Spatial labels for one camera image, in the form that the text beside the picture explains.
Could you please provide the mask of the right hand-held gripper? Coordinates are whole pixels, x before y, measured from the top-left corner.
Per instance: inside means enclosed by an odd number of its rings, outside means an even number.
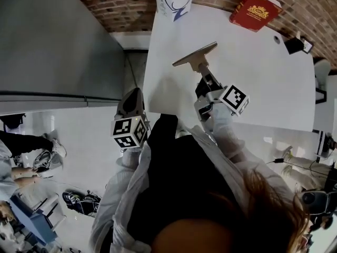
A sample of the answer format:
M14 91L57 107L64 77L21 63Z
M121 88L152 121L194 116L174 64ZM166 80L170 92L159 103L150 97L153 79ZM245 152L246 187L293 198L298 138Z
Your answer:
M199 72L206 78L202 78L195 89L197 101L194 107L198 119L201 122L207 121L213 105L217 103L224 104L230 110L231 116L241 116L250 103L250 97L234 84L223 86L203 63L199 64Z

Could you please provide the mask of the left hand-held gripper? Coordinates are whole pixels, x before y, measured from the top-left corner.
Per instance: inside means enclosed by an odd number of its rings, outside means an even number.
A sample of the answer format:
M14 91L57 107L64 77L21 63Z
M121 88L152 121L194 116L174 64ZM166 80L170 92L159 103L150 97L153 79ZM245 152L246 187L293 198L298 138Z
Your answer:
M145 105L142 90L129 91L117 105L111 122L111 137L121 149L139 148L147 138Z

